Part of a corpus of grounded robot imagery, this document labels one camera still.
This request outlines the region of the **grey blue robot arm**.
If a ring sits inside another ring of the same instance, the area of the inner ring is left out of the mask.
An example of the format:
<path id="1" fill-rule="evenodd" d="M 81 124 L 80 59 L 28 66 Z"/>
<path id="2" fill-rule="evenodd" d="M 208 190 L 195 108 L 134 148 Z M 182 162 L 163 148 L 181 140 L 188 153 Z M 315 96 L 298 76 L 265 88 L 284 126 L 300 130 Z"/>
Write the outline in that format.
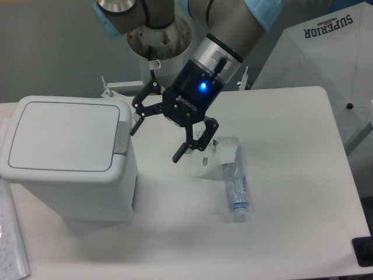
<path id="1" fill-rule="evenodd" d="M 280 1 L 181 1 L 180 7 L 209 31 L 163 89 L 155 71 L 133 98 L 136 132 L 146 117 L 162 114 L 185 128 L 186 140 L 173 156 L 206 149 L 219 123 L 206 115 L 209 106 L 240 68 L 245 57 L 281 11 Z M 149 62 L 174 58 L 187 47 L 188 31 L 175 15 L 173 1 L 97 1 L 93 10 L 113 37 L 135 33 L 134 48 Z"/>

